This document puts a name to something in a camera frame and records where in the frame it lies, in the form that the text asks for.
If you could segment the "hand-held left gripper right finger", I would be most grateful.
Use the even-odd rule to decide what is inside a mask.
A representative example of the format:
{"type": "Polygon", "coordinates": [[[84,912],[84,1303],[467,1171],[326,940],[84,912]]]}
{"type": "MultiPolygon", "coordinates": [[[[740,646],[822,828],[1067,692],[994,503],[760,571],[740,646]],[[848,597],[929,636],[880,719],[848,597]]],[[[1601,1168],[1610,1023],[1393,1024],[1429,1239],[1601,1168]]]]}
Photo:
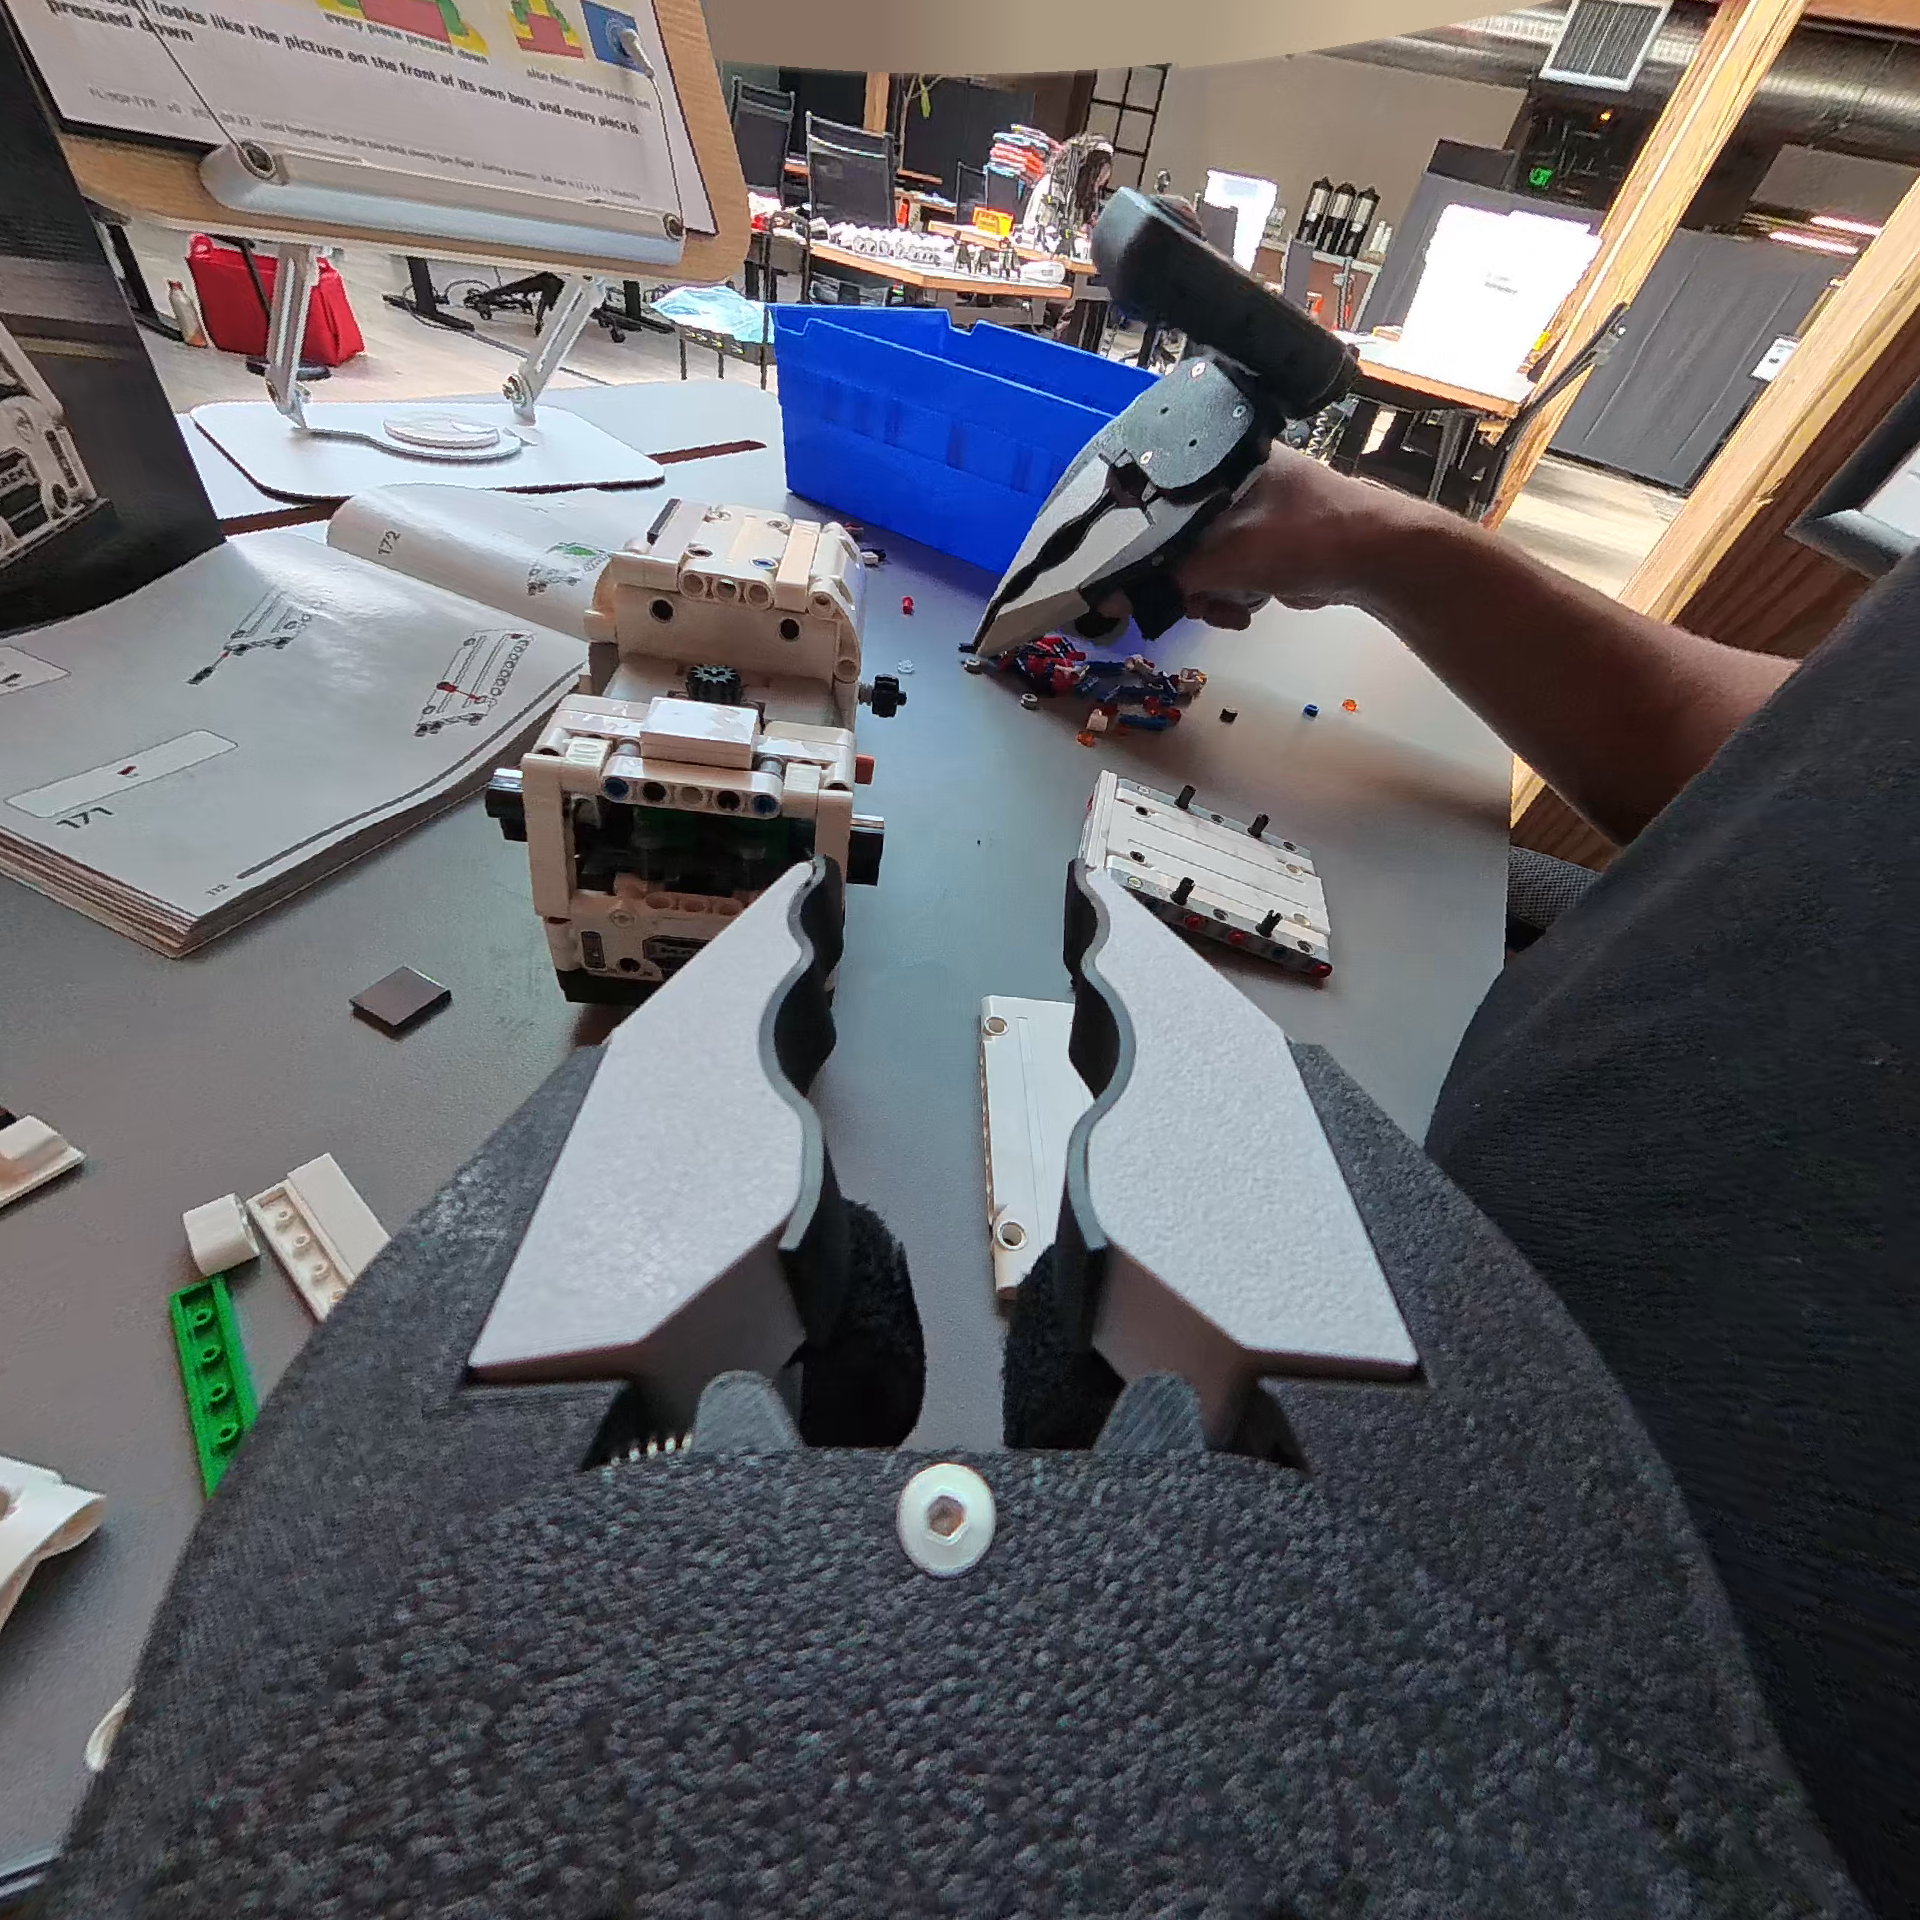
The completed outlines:
{"type": "Polygon", "coordinates": [[[1422,1354],[1283,1027],[1115,874],[1070,862],[1067,1339],[1183,1377],[1228,1443],[1263,1377],[1413,1382],[1422,1354]]]}

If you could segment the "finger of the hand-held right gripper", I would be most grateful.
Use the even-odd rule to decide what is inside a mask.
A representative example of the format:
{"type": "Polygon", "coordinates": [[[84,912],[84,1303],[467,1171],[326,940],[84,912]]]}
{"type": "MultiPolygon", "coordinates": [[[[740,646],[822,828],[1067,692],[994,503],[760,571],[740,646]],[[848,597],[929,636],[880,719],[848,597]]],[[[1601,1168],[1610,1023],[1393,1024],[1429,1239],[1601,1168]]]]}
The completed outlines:
{"type": "Polygon", "coordinates": [[[1124,493],[1115,488],[1119,451],[1101,432],[1050,493],[980,618],[973,655],[1012,654],[1093,614],[1098,585],[1124,566],[1124,493]]]}
{"type": "Polygon", "coordinates": [[[1115,493],[1110,476],[1059,481],[987,603],[980,654],[996,658],[1080,620],[1187,524],[1189,503],[1171,493],[1115,493]]]}

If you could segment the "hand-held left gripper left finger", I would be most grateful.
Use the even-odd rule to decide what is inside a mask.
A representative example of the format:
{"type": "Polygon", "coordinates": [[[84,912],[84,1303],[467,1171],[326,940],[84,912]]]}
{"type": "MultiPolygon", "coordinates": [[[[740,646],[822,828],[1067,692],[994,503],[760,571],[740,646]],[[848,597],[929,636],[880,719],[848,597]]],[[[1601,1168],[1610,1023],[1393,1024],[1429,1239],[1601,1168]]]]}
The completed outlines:
{"type": "Polygon", "coordinates": [[[612,1035],[477,1382],[623,1377],[686,1425],[721,1370],[776,1377],[829,1339],[848,1214],[807,1093],[840,952],[840,869],[795,864],[612,1035]]]}

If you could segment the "heap of small toy bricks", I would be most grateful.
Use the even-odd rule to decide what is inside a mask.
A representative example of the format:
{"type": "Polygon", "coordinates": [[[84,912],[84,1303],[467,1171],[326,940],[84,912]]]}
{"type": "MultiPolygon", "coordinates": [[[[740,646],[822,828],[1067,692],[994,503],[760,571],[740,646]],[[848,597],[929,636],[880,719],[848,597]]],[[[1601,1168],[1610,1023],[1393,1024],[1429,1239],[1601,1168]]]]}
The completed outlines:
{"type": "Polygon", "coordinates": [[[1080,747],[1152,744],[1177,730],[1278,744],[1359,710],[1357,698],[1339,705],[1257,685],[1245,650],[1207,642],[1093,642],[1053,628],[996,655],[964,642],[955,658],[969,683],[996,690],[1002,705],[1038,715],[1080,747]]]}

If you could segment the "black set box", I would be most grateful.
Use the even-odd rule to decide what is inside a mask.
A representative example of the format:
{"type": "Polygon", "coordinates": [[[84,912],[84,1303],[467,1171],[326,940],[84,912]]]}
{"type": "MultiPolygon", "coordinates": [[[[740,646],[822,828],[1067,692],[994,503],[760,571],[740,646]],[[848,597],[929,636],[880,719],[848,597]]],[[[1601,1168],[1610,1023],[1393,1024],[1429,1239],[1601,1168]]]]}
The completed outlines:
{"type": "Polygon", "coordinates": [[[5,632],[223,546],[26,62],[5,31],[5,632]]]}

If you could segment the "blue plastic bin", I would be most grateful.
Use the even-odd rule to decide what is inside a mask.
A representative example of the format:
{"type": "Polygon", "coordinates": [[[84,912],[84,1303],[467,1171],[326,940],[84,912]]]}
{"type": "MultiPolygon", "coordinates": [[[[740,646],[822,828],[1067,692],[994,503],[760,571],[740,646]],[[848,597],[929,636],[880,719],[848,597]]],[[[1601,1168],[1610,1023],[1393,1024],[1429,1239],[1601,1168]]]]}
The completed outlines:
{"type": "Polygon", "coordinates": [[[944,310],[771,310],[795,496],[1002,575],[1086,443],[1152,374],[944,310]]]}

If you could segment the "long white toy brick panel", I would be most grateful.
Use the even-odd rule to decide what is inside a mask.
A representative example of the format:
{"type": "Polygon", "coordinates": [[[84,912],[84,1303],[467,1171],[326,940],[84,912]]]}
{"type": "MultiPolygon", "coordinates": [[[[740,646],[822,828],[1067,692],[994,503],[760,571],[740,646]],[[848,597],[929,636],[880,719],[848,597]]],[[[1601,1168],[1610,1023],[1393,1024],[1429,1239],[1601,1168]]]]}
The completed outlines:
{"type": "Polygon", "coordinates": [[[1091,1108],[1067,1056],[1076,1005],[982,995],[980,1097],[996,1307],[1012,1298],[1063,1221],[1066,1153],[1091,1108]]]}

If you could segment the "white board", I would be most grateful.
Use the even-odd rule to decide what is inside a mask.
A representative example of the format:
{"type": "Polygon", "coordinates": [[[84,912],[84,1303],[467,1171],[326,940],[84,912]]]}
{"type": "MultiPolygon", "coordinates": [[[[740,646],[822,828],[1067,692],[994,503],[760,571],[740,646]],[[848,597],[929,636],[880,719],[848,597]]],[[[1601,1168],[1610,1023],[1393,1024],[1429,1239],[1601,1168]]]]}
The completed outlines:
{"type": "Polygon", "coordinates": [[[1585,222],[1451,205],[1429,241],[1396,363],[1487,394],[1519,384],[1598,247],[1585,222]]]}

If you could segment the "white toy brick panel assembly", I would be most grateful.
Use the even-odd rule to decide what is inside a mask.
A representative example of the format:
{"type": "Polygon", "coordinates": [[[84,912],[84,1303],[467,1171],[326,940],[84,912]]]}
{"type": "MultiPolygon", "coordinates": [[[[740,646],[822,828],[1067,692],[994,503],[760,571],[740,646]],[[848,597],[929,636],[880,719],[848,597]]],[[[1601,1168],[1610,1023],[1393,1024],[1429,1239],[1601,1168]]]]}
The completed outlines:
{"type": "Polygon", "coordinates": [[[1256,823],[1103,769],[1080,862],[1134,891],[1163,923],[1283,973],[1332,977],[1332,919],[1310,848],[1256,823]]]}

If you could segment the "white toy brick plate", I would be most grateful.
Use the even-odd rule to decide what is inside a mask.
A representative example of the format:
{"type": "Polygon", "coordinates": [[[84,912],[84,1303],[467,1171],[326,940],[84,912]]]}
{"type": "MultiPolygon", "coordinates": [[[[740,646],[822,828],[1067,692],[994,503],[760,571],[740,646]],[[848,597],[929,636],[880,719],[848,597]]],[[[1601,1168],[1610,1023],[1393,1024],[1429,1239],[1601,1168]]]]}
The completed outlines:
{"type": "Polygon", "coordinates": [[[388,1244],[388,1227],[324,1153],[247,1200],[262,1247],[276,1254],[297,1297],[324,1321],[388,1244]]]}

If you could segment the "white toy brick vehicle model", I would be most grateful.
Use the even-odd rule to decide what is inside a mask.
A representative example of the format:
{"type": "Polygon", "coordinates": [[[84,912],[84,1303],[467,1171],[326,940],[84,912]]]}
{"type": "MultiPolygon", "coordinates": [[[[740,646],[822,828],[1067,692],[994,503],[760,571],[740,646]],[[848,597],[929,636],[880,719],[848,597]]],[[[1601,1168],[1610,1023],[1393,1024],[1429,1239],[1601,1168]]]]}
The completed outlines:
{"type": "Polygon", "coordinates": [[[681,496],[612,555],[583,690],[483,795],[568,1002],[654,995],[817,855],[880,882],[856,723],[904,692],[864,674],[867,575],[838,519],[681,496]]]}

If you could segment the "black office chair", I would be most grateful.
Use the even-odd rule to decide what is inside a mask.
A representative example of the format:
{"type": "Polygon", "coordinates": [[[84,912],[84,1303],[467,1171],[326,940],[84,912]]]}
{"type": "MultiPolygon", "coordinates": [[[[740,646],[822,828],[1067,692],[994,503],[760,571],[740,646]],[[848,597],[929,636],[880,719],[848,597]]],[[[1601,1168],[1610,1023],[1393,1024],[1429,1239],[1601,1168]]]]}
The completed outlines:
{"type": "Polygon", "coordinates": [[[891,129],[805,114],[807,205],[826,224],[891,228],[900,222],[900,145],[891,129]]]}

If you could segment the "ceiling air vent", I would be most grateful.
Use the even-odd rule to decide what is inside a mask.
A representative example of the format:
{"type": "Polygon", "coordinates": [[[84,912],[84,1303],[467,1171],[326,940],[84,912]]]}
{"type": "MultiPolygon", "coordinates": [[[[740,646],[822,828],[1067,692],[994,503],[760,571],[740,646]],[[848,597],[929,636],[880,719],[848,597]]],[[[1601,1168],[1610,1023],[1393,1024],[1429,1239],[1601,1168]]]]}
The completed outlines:
{"type": "Polygon", "coordinates": [[[1632,92],[1672,4],[1571,4],[1542,62],[1542,80],[1632,92]]]}

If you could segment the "black curtain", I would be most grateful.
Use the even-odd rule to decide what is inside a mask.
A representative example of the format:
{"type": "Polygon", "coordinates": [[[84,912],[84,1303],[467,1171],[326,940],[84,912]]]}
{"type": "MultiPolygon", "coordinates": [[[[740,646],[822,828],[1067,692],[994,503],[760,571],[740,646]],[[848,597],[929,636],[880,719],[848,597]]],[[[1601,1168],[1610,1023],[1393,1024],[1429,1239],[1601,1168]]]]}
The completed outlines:
{"type": "Polygon", "coordinates": [[[1680,230],[1548,451],[1693,493],[1856,259],[1860,241],[1832,230],[1680,230]]]}

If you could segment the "green toy brick plate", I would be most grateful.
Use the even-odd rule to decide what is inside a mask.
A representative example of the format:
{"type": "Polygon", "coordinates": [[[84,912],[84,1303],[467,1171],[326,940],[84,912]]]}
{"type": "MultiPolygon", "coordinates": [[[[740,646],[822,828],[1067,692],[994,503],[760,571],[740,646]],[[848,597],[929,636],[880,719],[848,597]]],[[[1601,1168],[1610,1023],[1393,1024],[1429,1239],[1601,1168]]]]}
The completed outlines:
{"type": "Polygon", "coordinates": [[[260,1416],[230,1277],[213,1273],[176,1288],[171,1297],[171,1327],[204,1496],[213,1497],[260,1416]]]}

